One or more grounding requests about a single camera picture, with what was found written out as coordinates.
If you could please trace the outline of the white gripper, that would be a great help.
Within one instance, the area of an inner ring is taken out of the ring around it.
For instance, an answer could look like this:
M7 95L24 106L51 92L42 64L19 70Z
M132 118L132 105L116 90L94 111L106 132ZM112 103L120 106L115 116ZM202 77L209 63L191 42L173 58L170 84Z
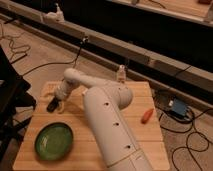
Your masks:
M63 80L53 92L49 92L49 95L53 96L54 98L58 99L60 102L58 103L57 112L63 113L65 110L65 102L71 92L73 91L74 84L72 82L68 82Z

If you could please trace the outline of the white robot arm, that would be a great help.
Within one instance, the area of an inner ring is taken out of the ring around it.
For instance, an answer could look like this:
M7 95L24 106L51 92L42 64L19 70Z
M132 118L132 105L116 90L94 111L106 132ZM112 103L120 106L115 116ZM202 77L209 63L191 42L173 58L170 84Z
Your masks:
M121 110L128 107L133 93L125 84L86 75L74 68L64 71L63 80L55 89L47 107L53 112L60 101L83 85L85 116L94 134L108 171L153 171L148 158L136 141Z

